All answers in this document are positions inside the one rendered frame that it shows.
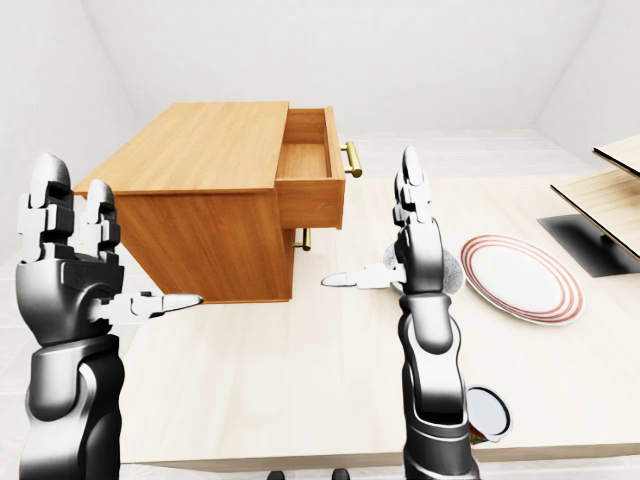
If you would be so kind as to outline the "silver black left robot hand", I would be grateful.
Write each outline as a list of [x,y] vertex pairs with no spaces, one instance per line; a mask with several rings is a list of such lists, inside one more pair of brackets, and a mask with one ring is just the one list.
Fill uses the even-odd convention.
[[77,216],[66,164],[51,154],[38,158],[18,209],[22,253],[16,296],[40,345],[102,336],[113,319],[146,320],[202,303],[196,294],[124,293],[112,190],[95,179],[86,201],[86,211]]

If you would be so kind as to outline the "white plate with red rings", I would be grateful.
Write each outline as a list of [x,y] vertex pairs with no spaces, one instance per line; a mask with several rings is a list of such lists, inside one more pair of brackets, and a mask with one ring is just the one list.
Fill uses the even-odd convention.
[[576,276],[528,241],[503,234],[478,235],[462,246],[460,260],[472,287],[517,318],[558,326],[584,313],[586,298]]

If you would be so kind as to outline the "tin with white lid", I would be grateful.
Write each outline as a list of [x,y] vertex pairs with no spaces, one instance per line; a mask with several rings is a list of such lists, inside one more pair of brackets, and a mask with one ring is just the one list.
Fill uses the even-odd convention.
[[512,429],[508,404],[493,389],[484,385],[466,387],[466,406],[472,445],[497,443]]

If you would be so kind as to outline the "open wooden drawer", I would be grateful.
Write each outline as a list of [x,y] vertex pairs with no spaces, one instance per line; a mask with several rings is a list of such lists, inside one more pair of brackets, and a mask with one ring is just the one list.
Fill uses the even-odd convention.
[[345,169],[332,108],[288,111],[275,186],[284,228],[342,227]]

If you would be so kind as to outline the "grey speckled bowl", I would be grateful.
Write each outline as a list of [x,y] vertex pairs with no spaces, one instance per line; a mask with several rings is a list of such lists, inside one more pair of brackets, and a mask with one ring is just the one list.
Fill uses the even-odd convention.
[[[443,291],[446,294],[455,294],[464,283],[464,272],[459,261],[446,249],[443,250],[444,282]],[[395,269],[398,261],[395,255],[394,245],[391,244],[384,251],[383,265],[387,269]]]

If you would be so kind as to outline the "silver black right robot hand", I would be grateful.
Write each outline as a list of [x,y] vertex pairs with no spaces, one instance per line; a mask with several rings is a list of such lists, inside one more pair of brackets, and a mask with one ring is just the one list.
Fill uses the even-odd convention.
[[379,289],[397,282],[406,294],[444,291],[444,253],[439,226],[429,211],[431,187],[416,149],[405,148],[395,177],[394,224],[400,228],[394,243],[397,265],[371,264],[358,272],[341,272],[322,279],[328,287]]

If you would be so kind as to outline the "wooden shelf with black base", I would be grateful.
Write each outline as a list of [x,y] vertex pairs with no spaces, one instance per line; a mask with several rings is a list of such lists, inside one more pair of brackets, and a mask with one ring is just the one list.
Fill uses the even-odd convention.
[[640,273],[640,134],[593,152],[612,167],[552,184],[576,212],[539,223],[593,277]]

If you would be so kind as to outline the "wooden cabinet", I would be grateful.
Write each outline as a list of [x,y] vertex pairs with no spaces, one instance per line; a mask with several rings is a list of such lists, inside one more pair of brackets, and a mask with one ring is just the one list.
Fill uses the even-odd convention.
[[121,240],[165,293],[285,301],[292,237],[275,177],[284,102],[176,103],[97,167]]

